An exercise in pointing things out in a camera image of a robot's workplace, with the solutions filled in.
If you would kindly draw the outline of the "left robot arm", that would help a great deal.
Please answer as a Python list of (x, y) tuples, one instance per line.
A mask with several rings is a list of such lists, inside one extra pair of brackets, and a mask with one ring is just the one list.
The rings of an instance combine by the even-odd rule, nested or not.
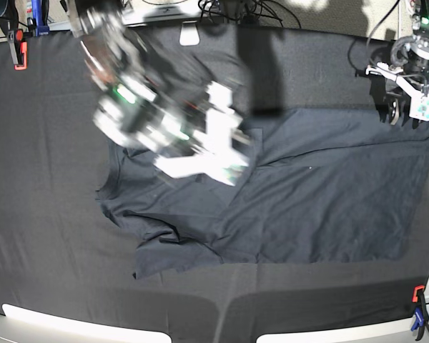
[(389, 124), (429, 121), (429, 1), (406, 1), (412, 34), (395, 40), (390, 61), (369, 58), (367, 75), (385, 79)]

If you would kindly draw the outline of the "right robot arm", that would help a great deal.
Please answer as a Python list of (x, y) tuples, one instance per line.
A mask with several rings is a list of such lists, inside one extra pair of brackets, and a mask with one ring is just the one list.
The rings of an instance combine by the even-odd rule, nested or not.
[(238, 83), (197, 56), (127, 28), (120, 1), (68, 1), (92, 80), (102, 90), (94, 124), (115, 144), (145, 148), (173, 179), (196, 174), (234, 185), (250, 140), (234, 107)]

